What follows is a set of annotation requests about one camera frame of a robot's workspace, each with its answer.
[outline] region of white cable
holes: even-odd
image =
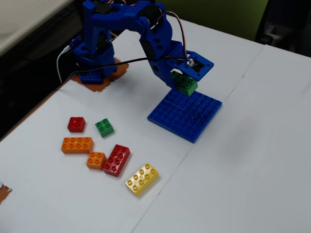
[[[56,67],[57,67],[57,73],[58,73],[58,77],[59,77],[59,81],[60,83],[63,83],[62,81],[62,78],[60,77],[60,73],[59,73],[59,68],[58,68],[58,61],[59,61],[59,58],[61,57],[61,55],[63,55],[64,53],[68,52],[70,50],[70,46],[67,45],[63,51],[61,51],[61,53],[58,55],[57,59],[56,59]]]

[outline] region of red wire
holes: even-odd
[[[184,56],[185,56],[185,58],[187,59],[188,56],[187,56],[187,50],[186,50],[186,40],[185,40],[184,29],[183,29],[183,25],[181,24],[181,21],[180,21],[180,18],[178,17],[178,15],[175,14],[174,12],[172,12],[172,11],[166,11],[166,12],[164,12],[163,14],[161,14],[161,16],[157,19],[156,24],[159,22],[159,20],[161,19],[161,17],[162,17],[164,14],[167,14],[167,13],[174,15],[174,17],[177,19],[177,21],[178,21],[178,23],[179,23],[179,26],[180,26],[180,29],[181,29],[181,34],[182,34],[182,37],[183,37]]]

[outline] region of yellow brick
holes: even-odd
[[[136,172],[127,182],[126,186],[137,197],[145,190],[157,177],[158,171],[150,164],[145,164],[138,172]]]

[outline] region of lego duplo brick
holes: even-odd
[[[91,137],[65,137],[62,144],[64,154],[90,153],[93,148]]]
[[[86,121],[83,117],[71,117],[68,124],[68,130],[72,133],[83,132]]]
[[[95,126],[102,137],[105,137],[114,132],[113,127],[107,118],[96,123]]]
[[[115,145],[109,158],[104,164],[104,172],[112,176],[119,176],[129,155],[130,149],[128,149],[128,147]]]
[[[157,177],[159,172],[149,163],[145,164],[138,172],[125,182],[129,190],[137,197],[142,193]]]
[[[178,91],[186,96],[191,96],[198,88],[198,82],[187,75],[173,71],[172,77],[178,87]]]
[[[86,165],[90,169],[101,170],[103,168],[105,160],[106,156],[104,153],[92,151],[88,156]]]

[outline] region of green wall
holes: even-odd
[[[184,20],[254,40],[268,0],[158,0]]]

